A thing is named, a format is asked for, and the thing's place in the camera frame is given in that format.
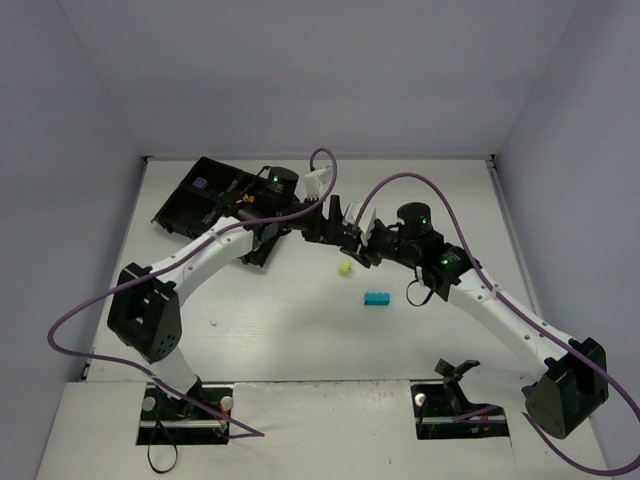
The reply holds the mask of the lime green block brick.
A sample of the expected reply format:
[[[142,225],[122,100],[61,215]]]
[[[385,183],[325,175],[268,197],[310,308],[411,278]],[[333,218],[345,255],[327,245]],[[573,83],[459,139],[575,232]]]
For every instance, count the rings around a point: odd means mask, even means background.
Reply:
[[[343,261],[339,266],[340,276],[349,276],[352,272],[352,263],[350,261]]]

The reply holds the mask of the teal long brick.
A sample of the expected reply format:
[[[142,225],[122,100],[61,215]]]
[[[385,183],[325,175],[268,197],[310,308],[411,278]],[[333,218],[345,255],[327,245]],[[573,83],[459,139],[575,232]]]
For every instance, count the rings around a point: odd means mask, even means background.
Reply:
[[[366,292],[363,297],[365,306],[389,306],[391,294],[388,292]]]

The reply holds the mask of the purple square brick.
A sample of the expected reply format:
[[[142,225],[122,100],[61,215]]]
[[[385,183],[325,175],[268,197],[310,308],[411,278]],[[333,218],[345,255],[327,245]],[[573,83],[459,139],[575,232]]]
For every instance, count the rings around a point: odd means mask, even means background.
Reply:
[[[196,188],[203,189],[207,186],[207,180],[201,177],[198,177],[194,180],[193,186]]]

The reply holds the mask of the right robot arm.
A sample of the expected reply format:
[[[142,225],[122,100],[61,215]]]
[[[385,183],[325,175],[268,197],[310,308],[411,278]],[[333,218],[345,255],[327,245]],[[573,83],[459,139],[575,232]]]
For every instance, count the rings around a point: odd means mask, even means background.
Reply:
[[[439,361],[435,370],[453,403],[519,410],[551,437],[564,439],[608,399],[606,381],[585,363],[604,368],[604,348],[548,325],[475,270],[464,249],[433,229],[428,205],[403,205],[395,227],[370,218],[357,228],[359,210],[357,203],[347,210],[344,252],[366,267],[389,260],[413,270],[419,284],[478,321],[520,363],[519,370],[496,370],[475,360],[458,366]]]

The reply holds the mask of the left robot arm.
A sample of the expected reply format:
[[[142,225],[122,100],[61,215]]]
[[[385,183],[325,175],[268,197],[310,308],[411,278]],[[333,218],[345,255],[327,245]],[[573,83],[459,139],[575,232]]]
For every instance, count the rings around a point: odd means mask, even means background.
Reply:
[[[306,197],[297,201],[298,175],[273,167],[256,187],[237,180],[220,194],[214,223],[175,255],[149,267],[135,263],[120,273],[107,317],[108,328],[145,361],[150,377],[174,397],[195,397],[200,379],[179,343],[181,309],[189,297],[230,262],[261,250],[284,230],[310,233],[324,242],[323,203],[337,171],[326,166],[304,178]]]

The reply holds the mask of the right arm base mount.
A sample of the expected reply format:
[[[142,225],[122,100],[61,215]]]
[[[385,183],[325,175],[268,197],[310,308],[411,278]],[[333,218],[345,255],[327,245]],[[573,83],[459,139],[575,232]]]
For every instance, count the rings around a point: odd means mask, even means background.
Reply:
[[[466,360],[454,366],[443,359],[435,371],[439,381],[410,386],[415,434],[418,440],[476,440],[508,438],[509,427],[500,407],[470,402],[461,388],[469,370],[480,366]]]

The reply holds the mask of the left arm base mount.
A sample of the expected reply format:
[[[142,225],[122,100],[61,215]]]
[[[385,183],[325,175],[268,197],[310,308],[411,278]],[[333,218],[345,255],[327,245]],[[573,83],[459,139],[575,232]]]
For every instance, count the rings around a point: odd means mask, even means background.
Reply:
[[[227,445],[229,424],[147,384],[137,430],[138,446]]]

